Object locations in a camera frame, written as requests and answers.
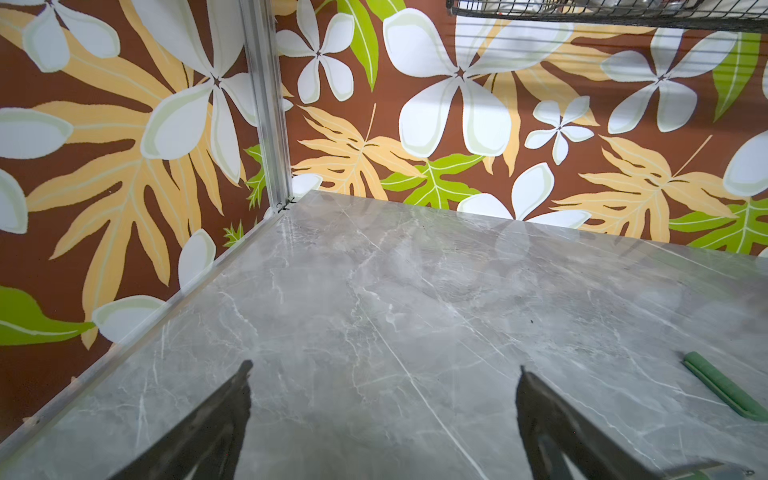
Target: green plastic object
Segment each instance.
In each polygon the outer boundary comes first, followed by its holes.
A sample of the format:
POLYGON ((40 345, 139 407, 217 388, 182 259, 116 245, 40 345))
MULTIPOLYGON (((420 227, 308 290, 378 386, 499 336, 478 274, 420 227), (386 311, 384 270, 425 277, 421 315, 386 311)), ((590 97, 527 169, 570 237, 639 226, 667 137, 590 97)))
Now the green plastic object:
POLYGON ((685 365, 704 385, 745 419, 768 422, 768 410, 696 352, 683 358, 685 365))

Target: black wire basket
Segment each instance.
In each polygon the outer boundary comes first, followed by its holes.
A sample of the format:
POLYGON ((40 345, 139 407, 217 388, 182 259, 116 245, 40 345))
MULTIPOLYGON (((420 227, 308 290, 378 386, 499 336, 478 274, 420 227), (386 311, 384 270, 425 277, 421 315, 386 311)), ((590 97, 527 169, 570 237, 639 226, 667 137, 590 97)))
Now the black wire basket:
POLYGON ((768 0, 447 0, 453 15, 768 32, 768 0))

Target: floral wallpaper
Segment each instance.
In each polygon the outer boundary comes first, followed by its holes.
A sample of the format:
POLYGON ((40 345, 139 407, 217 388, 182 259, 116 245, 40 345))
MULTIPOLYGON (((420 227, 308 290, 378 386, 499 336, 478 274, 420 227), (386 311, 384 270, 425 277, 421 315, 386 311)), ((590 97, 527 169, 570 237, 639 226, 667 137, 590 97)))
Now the floral wallpaper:
POLYGON ((298 197, 768 256, 759 34, 452 17, 424 0, 299 0, 277 25, 298 197))
POLYGON ((2 439, 269 205, 237 0, 0 4, 2 439))

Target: gray marble countertop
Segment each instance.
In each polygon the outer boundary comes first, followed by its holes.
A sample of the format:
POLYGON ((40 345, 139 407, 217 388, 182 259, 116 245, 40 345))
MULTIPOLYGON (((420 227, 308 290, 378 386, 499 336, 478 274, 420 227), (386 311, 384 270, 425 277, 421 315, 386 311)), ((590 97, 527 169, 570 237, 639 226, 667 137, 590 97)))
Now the gray marble countertop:
POLYGON ((530 478, 525 365, 651 468, 768 478, 768 259, 312 192, 39 435, 6 478, 106 478, 252 359, 237 478, 530 478))

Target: metal corner post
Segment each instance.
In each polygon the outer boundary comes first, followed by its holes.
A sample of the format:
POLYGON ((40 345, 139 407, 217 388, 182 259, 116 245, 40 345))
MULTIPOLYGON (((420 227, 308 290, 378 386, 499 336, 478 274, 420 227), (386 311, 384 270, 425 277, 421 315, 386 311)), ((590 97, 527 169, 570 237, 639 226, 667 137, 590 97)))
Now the metal corner post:
POLYGON ((279 211, 288 204, 293 192, 275 17, 270 0, 240 0, 240 10, 245 28, 246 59, 256 99, 266 190, 270 205, 279 211))

